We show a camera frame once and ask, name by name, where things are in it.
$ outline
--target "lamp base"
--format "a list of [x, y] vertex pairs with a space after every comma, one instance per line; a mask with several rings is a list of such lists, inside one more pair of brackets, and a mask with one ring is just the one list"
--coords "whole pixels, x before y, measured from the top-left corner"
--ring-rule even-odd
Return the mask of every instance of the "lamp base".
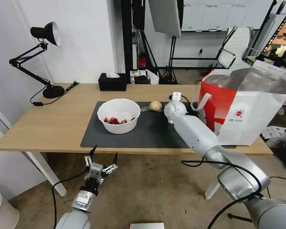
[[61, 86], [51, 86], [47, 87], [42, 94], [44, 95], [45, 98], [47, 99], [53, 99], [60, 97], [64, 94], [65, 90]]

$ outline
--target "office chair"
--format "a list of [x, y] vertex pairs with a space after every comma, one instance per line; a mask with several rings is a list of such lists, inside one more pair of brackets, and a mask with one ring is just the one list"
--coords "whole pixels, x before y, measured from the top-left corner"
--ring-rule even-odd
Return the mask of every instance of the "office chair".
[[242, 60], [242, 57], [249, 48], [252, 37], [252, 29], [244, 27], [228, 28], [228, 34], [218, 52], [218, 62], [221, 66], [232, 71], [242, 68], [250, 68], [251, 65]]

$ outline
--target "wooden table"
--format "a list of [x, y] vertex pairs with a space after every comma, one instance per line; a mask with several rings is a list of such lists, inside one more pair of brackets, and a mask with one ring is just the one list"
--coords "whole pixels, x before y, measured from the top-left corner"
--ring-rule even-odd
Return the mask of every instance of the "wooden table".
[[[57, 84], [64, 88], [69, 84]], [[43, 159], [40, 152], [88, 153], [91, 148], [81, 148], [80, 143], [98, 101], [114, 98], [127, 98], [133, 101], [169, 101], [174, 91], [181, 92], [191, 99], [198, 85], [127, 85], [126, 92], [101, 92], [98, 84], [79, 84], [53, 104], [32, 107], [0, 139], [0, 151], [25, 151], [54, 184], [58, 178]], [[237, 146], [231, 151], [246, 155], [272, 155], [261, 138], [251, 146]], [[186, 149], [148, 149], [148, 148], [97, 148], [96, 153], [124, 154], [180, 154], [192, 153]], [[64, 195], [63, 185], [57, 185], [57, 191]]]

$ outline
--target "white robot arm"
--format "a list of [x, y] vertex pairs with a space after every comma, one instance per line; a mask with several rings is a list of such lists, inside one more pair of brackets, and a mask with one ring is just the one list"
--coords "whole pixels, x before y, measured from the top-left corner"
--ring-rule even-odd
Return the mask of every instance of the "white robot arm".
[[[186, 115], [186, 107], [179, 100], [181, 93], [174, 92], [172, 101], [164, 108], [169, 123], [193, 151], [206, 161], [231, 163], [247, 169], [259, 180], [262, 190], [269, 184], [268, 176], [248, 157], [232, 153], [223, 148], [216, 135], [195, 116]], [[257, 181], [247, 172], [232, 166], [212, 164], [225, 169], [218, 176], [218, 182], [233, 199], [238, 200], [258, 190]], [[247, 207], [253, 224], [258, 229], [286, 229], [286, 201], [254, 197], [243, 202]]]
[[54, 229], [90, 229], [91, 223], [88, 220], [87, 213], [91, 213], [91, 207], [98, 196], [99, 185], [103, 183], [104, 178], [114, 172], [118, 166], [118, 154], [116, 153], [112, 165], [105, 166], [92, 162], [96, 146], [90, 151], [89, 156], [85, 156], [87, 173], [85, 175], [85, 185], [83, 185], [77, 196], [73, 199], [71, 207], [73, 211], [65, 213], [59, 220]]

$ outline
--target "white wall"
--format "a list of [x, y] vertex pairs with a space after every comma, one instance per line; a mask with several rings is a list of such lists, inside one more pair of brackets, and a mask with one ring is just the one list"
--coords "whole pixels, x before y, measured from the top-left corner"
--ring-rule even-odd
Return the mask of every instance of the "white wall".
[[116, 73], [125, 73], [121, 0], [107, 0], [108, 18]]
[[15, 1], [27, 34], [32, 26], [58, 25], [61, 46], [49, 44], [42, 54], [54, 82], [97, 83], [102, 72], [115, 71], [106, 1]]
[[[4, 94], [12, 95], [23, 112], [31, 107], [30, 97], [40, 90], [43, 84], [10, 66], [9, 60], [31, 49], [34, 45], [32, 38], [27, 35], [27, 28], [15, 9], [13, 0], [0, 0], [0, 82], [6, 87], [0, 88], [0, 97]], [[23, 66], [49, 79], [40, 58], [31, 59]]]
[[24, 114], [18, 103], [13, 99], [10, 92], [0, 79], [0, 111], [11, 123], [15, 124]]

